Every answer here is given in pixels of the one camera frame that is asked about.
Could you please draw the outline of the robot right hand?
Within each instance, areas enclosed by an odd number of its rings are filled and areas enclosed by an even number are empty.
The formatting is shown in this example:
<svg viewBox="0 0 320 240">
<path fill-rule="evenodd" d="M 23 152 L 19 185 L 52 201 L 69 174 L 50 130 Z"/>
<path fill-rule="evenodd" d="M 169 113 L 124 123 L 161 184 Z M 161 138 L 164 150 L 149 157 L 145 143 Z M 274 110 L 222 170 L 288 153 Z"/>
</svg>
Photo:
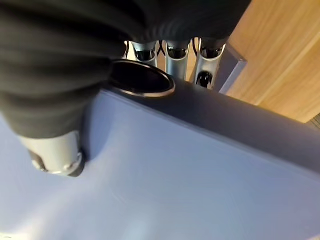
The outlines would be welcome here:
<svg viewBox="0 0 320 240">
<path fill-rule="evenodd" d="M 125 41 L 224 44 L 248 0 L 3 0 L 0 112 L 40 171 L 76 177 L 80 129 Z"/>
</svg>

